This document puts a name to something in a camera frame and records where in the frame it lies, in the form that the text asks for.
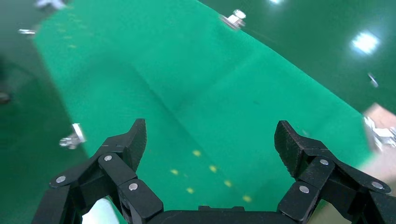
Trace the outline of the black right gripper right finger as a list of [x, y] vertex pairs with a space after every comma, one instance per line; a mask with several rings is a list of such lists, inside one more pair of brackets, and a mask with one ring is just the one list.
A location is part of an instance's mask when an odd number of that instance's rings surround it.
[[343, 163], [321, 141], [298, 134], [286, 120], [278, 122], [274, 142], [295, 179], [278, 212], [305, 224], [320, 201], [326, 201], [353, 224], [395, 223], [396, 199], [387, 184]]

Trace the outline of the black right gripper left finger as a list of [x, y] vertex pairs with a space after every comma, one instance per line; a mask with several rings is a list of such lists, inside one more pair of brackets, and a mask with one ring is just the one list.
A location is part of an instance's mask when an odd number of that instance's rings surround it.
[[32, 223], [80, 224], [99, 199], [109, 197], [129, 224], [147, 224], [163, 212], [163, 203], [136, 174], [146, 143], [143, 119], [108, 137], [92, 157], [50, 180]]

